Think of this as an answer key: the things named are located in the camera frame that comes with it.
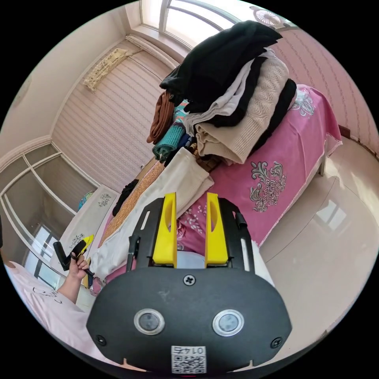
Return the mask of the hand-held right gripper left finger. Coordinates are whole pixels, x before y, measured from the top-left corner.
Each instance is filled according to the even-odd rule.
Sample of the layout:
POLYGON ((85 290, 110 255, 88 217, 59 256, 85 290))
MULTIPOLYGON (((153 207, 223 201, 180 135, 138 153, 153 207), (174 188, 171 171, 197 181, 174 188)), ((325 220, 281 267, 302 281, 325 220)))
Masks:
POLYGON ((176 193, 163 199, 152 260, 155 265, 177 267, 176 193))

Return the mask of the person's left hand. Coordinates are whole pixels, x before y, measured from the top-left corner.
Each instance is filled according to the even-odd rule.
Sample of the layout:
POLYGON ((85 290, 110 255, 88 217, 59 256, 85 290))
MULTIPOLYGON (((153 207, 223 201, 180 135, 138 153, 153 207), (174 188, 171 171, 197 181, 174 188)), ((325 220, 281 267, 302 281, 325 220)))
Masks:
POLYGON ((82 255, 78 259, 71 257, 68 277, 81 281, 86 276, 86 270, 88 269, 89 264, 82 255))

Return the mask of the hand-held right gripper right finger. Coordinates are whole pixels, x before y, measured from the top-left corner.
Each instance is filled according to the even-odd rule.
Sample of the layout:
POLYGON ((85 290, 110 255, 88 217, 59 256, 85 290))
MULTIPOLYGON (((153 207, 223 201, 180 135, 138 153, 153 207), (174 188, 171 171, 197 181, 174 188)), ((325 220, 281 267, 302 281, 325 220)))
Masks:
POLYGON ((207 193, 205 265, 226 265, 228 252, 218 195, 207 193))

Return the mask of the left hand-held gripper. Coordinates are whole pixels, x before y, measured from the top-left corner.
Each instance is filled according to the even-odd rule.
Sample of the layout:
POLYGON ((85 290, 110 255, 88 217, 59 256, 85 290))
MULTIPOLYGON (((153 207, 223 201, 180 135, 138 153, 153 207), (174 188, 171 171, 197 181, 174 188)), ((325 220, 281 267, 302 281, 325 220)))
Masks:
POLYGON ((88 277, 94 277, 94 273, 90 270, 90 263, 85 259, 85 253, 94 240, 94 235, 83 238, 78 242, 70 253, 70 259, 74 262, 75 269, 85 273, 88 277))

